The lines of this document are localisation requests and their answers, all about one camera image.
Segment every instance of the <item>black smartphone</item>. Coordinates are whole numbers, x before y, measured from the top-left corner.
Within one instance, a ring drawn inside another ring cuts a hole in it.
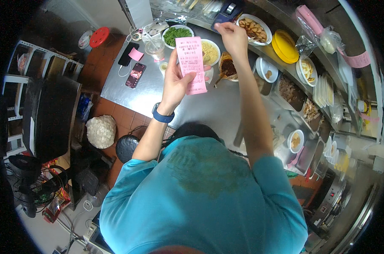
[[[140,47],[139,44],[134,42],[129,42],[127,48],[124,50],[124,53],[121,55],[120,60],[118,61],[119,65],[128,66],[130,63],[130,56],[128,55],[133,48],[138,49]]]
[[[135,88],[135,86],[138,83],[138,80],[140,80],[141,75],[144,73],[145,65],[136,63],[134,65],[134,68],[131,70],[130,75],[128,76],[128,79],[126,81],[126,86],[129,88]]]

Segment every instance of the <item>smartwatch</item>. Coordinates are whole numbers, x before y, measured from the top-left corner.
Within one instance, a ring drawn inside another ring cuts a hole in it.
[[[160,102],[154,105],[154,108],[153,108],[154,119],[157,121],[160,121],[161,123],[170,123],[174,119],[175,113],[172,113],[172,115],[161,115],[160,113],[157,112],[157,108],[159,104]]]

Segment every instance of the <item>pink sticky note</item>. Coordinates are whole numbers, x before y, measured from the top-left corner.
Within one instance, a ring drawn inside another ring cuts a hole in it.
[[[129,57],[131,57],[132,59],[136,60],[136,61],[139,61],[140,58],[144,55],[144,53],[141,53],[139,52],[138,50],[136,50],[135,48],[133,48],[130,53],[128,54]]]
[[[202,43],[200,37],[176,38],[178,60],[182,76],[196,72],[196,77],[189,82],[186,94],[206,93],[205,72],[203,70]]]

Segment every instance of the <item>tape roll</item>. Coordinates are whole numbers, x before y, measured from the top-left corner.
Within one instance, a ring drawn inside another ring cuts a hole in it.
[[[159,70],[161,71],[162,75],[165,77],[165,70],[167,69],[168,67],[168,63],[162,63],[160,66],[159,66]]]
[[[135,33],[131,36],[131,38],[133,39],[133,41],[139,41],[141,40],[142,36],[140,33]]]

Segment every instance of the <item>red stool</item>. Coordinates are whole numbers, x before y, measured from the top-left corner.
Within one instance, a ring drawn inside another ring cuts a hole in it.
[[[89,45],[92,48],[100,46],[109,37],[109,34],[110,29],[106,26],[97,29],[96,32],[92,34],[92,37],[90,37]]]

